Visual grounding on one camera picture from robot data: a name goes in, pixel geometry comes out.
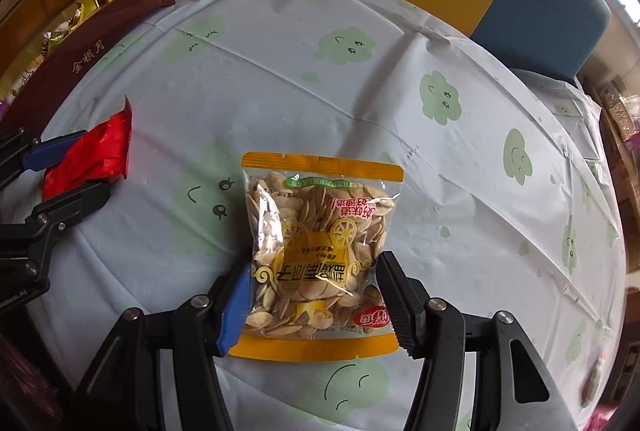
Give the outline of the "bright red snack packet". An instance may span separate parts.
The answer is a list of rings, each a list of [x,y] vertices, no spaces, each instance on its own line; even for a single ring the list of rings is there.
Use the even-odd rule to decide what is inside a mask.
[[[118,113],[85,133],[47,169],[41,187],[43,201],[85,185],[92,180],[115,180],[128,174],[128,151],[132,131],[132,108],[128,98]]]

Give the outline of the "pumpkin seed bag orange trim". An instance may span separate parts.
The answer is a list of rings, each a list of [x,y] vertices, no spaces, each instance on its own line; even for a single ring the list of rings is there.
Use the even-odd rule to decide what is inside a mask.
[[[231,354],[285,363],[397,351],[375,264],[404,170],[388,162],[250,151],[253,305]]]

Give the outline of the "snacks inside gift box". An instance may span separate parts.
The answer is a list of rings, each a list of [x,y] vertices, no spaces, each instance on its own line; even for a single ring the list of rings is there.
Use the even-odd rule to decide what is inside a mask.
[[[99,7],[96,0],[76,0],[27,43],[1,75],[1,114],[12,106],[43,61]]]

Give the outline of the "maroon and gold gift box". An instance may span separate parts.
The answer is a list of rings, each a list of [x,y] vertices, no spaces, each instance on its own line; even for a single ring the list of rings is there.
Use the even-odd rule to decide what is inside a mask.
[[[175,0],[96,1],[100,7],[43,61],[12,106],[1,115],[3,135],[19,128],[32,135],[41,134],[66,97],[101,57],[147,16],[175,3]]]

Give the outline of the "small snack at table edge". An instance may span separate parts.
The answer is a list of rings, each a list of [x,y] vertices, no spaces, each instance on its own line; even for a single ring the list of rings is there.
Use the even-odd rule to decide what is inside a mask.
[[[582,408],[589,406],[596,396],[605,362],[606,355],[604,352],[601,352],[589,368],[588,375],[580,389],[580,406]]]

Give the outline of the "wooden side table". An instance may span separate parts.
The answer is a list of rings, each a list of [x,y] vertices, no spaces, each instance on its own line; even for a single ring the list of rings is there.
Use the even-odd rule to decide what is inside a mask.
[[[600,131],[612,175],[615,197],[626,247],[627,272],[639,269],[639,175],[631,154],[620,138],[618,126],[606,110],[603,99],[588,78],[582,79],[585,92],[601,107]]]

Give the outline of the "white cloud-print tablecloth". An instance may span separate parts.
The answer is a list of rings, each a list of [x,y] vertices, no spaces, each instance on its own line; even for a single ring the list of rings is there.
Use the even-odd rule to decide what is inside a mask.
[[[59,430],[579,430],[624,319],[574,87],[404,0],[79,0],[6,70],[65,203],[25,302]]]

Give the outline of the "tissue box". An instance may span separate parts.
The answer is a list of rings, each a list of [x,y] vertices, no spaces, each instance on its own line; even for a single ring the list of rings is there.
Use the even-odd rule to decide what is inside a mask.
[[[615,80],[601,87],[600,97],[624,142],[639,134],[639,95],[626,94]]]

